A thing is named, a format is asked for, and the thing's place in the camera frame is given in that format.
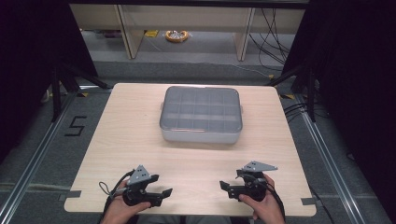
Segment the gray carpet floor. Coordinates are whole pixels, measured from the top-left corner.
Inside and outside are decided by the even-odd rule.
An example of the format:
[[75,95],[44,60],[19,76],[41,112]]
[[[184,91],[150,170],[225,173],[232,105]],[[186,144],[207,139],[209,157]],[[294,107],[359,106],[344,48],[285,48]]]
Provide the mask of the gray carpet floor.
[[[95,66],[100,79],[111,85],[119,82],[264,85],[269,80],[268,75],[279,76],[279,72],[262,66],[244,64],[235,66],[213,63],[96,61]],[[290,78],[279,84],[276,87],[278,93],[290,94],[292,81],[293,78]],[[79,79],[78,83],[91,85],[83,79]],[[65,212],[64,195],[73,184],[109,95],[108,91],[94,90],[89,91],[85,97],[80,96],[73,100],[10,223],[95,223],[97,221],[99,214]],[[284,108],[297,103],[294,99],[280,98]],[[318,128],[367,223],[390,223],[359,167],[347,157],[348,150],[324,106],[316,105],[315,112]],[[0,202],[7,198],[12,186],[19,180],[27,162],[40,144],[50,126],[51,113],[52,102],[44,103],[22,142],[0,165]],[[76,131],[69,128],[75,116],[86,117],[78,120],[78,125],[83,125],[84,130],[80,136],[66,136]],[[288,115],[288,120],[308,184],[320,196],[335,223],[350,223],[346,209],[318,153],[318,148],[306,128],[302,114],[298,111],[291,113]],[[287,217],[287,222],[331,223],[322,206],[318,206],[318,211],[313,217]]]

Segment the person's left hand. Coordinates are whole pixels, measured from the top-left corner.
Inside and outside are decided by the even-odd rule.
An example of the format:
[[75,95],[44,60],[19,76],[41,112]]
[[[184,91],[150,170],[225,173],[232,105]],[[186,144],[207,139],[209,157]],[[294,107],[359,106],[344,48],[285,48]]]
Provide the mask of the person's left hand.
[[[125,186],[126,180],[122,181],[119,189],[122,189]],[[122,195],[119,195],[113,199],[113,202],[111,202],[110,206],[107,208],[102,224],[125,224],[135,214],[150,207],[150,203],[139,203],[134,206],[128,206],[128,204],[126,204],[122,199]]]

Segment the light wood tabletop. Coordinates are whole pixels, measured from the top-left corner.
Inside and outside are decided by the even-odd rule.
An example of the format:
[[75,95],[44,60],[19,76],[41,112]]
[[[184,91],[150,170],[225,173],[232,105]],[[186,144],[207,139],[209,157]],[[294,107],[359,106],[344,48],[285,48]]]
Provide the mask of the light wood tabletop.
[[142,214],[251,216],[252,209],[229,199],[219,182],[242,186],[243,179],[235,179],[236,170],[259,161],[278,168],[265,173],[275,180],[286,216],[316,213],[314,205],[302,203],[312,195],[275,88],[211,86],[239,92],[243,130],[235,144],[227,145],[163,139],[161,106],[170,86],[177,85],[120,83],[114,87],[71,188],[81,190],[80,197],[68,198],[66,211],[102,212],[107,195],[99,182],[113,189],[125,173],[142,164],[151,175],[160,176],[148,185],[148,192],[173,189],[161,207]]

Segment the gray container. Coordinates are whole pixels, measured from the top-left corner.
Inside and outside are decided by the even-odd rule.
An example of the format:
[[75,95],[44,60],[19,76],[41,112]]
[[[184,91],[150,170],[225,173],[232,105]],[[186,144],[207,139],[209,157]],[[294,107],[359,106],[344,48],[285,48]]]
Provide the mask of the gray container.
[[160,127],[163,138],[169,141],[233,144],[242,131],[238,91],[170,87]]

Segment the person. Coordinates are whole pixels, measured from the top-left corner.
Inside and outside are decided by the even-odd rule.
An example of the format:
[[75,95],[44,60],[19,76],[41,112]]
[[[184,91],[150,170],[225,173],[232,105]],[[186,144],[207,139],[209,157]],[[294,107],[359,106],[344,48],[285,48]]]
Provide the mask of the person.
[[[264,174],[264,176],[270,186],[275,187],[275,181],[266,174]],[[124,188],[125,185],[126,181],[123,181],[120,184],[120,188]],[[285,223],[279,205],[277,204],[276,199],[269,190],[265,192],[265,198],[261,202],[257,202],[249,196],[243,194],[239,195],[239,200],[253,209],[253,219],[257,220],[259,218],[265,224]],[[125,224],[135,214],[142,212],[148,208],[150,208],[150,203],[139,203],[134,206],[128,206],[123,201],[122,196],[120,195],[114,198],[113,202],[108,207],[101,223]]]

